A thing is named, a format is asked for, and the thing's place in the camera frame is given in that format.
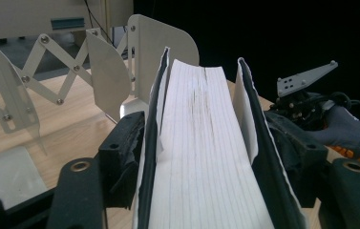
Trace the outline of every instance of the white paper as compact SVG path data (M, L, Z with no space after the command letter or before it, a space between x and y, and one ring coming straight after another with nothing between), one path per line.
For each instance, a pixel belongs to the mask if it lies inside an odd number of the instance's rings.
M149 228L273 228L222 68L174 60Z
M250 100L245 92L241 69L236 77L236 85L233 98L233 107L242 130L245 147L248 151L251 164L258 154L257 134L254 124L253 113L251 112Z

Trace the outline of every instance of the book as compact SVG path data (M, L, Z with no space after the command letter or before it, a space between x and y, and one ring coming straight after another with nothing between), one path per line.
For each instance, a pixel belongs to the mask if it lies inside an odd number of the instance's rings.
M155 154L149 157L155 168L138 176L137 198L149 198L149 203L136 204L134 228L273 228L222 67L175 59L164 72L151 93L151 103L157 101L155 120L148 117L145 131L147 137L151 126L157 127ZM143 172L148 143L145 138ZM151 196L142 197L150 177ZM147 222L138 212L144 208Z

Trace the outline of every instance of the white metal bracket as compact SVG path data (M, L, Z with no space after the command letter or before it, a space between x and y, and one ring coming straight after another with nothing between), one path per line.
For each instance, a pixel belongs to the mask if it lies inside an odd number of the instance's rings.
M95 104L114 122L130 93L128 69L121 54L101 36L100 29L87 30Z
M131 95L135 99L122 105L120 116L147 111L150 91L159 70L161 54L166 47L170 48L169 66L174 59L195 66L200 64L198 47L187 32L140 14L129 18L127 35L117 47L120 53L126 42L129 75L134 83Z
M0 125L6 134L27 129L39 138L39 118L24 84L0 51Z
M297 73L293 76L286 78L278 78L277 89L278 96L284 97L288 94L292 94L303 88L310 86L316 80L323 77L325 74L331 72L337 68L338 63L332 60L329 64L303 72Z

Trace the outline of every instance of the bolt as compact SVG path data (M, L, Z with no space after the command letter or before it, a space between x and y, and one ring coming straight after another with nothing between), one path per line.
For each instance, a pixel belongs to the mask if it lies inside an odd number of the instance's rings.
M40 37L40 41L41 41L43 44L48 44L48 43L49 43L49 37L46 36L46 35L43 35L42 37Z
M63 105L64 100L61 99L61 98L59 98L59 99L57 99L57 101L55 101L55 103L56 103L57 105Z
M10 114L5 114L5 115L3 116L3 120L4 120L4 121L11 121L11 120L12 120L12 116L11 116Z
M24 83L29 83L29 81L31 81L31 79L27 75L22 76L21 79L22 79L22 82L24 82Z

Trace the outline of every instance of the black cable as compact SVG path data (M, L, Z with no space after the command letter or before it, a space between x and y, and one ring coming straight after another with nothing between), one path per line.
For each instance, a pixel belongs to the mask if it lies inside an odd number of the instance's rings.
M357 99L350 99L346 94L335 92L331 95L315 95L311 96L310 98L298 103L301 106L306 106L307 104L317 104L320 102L326 102L332 100L336 104L347 108L348 110L351 109L352 105L360 104L360 100Z
M93 13L91 12L90 7L88 6L87 0L84 0L84 2L85 2L85 5L87 6L88 13L90 14L90 20L91 20L91 17L93 17L94 20L96 21L96 23L98 24L99 28L105 33L106 38L111 42L111 44L114 44L114 42L112 41L112 39L109 37L108 32L106 32L106 31L101 27L101 25L100 25L99 22L96 20L96 18L95 18L95 16L93 15Z
M153 8L152 8L152 14L151 14L151 18L154 18L154 16L155 16L155 10L156 10L156 2L157 2L157 0L154 0L153 1Z
M87 6L88 17L90 18L90 23L91 23L91 29L93 29L93 28L94 28L94 25L93 25L93 17L91 16L90 7L88 6L87 0L84 0L84 2L85 2L85 5Z

